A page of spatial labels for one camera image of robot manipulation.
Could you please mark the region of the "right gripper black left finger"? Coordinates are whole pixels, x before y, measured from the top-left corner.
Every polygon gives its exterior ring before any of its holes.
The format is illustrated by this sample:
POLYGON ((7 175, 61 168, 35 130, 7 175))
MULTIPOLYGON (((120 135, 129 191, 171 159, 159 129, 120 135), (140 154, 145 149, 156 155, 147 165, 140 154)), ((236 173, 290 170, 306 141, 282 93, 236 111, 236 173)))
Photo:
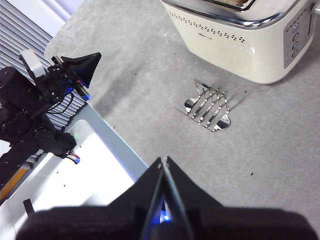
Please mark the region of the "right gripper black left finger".
POLYGON ((31 214, 18 240, 138 240, 160 223, 163 210, 161 158, 108 205, 55 207, 31 214))

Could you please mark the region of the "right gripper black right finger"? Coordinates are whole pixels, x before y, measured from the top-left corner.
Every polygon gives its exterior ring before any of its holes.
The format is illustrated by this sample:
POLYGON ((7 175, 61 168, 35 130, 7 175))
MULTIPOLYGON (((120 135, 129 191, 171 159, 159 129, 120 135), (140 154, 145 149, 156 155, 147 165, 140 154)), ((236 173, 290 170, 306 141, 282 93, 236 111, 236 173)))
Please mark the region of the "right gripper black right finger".
POLYGON ((280 208, 225 206, 167 157, 164 175, 171 221, 192 240, 312 240, 314 229, 301 214, 280 208))

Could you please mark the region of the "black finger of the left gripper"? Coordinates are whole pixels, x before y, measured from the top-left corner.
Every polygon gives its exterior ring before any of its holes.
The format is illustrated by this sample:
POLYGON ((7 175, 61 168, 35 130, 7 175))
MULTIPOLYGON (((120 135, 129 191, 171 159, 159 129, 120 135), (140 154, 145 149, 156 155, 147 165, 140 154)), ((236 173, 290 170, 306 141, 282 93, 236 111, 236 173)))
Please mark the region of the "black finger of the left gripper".
POLYGON ((102 57, 100 52, 95 52, 81 57, 61 56, 62 65, 66 70, 73 70, 76 73, 94 73, 102 57))
POLYGON ((78 63, 74 71, 79 76, 81 83, 87 89, 90 87, 91 80, 99 61, 99 57, 80 57, 78 59, 78 63))

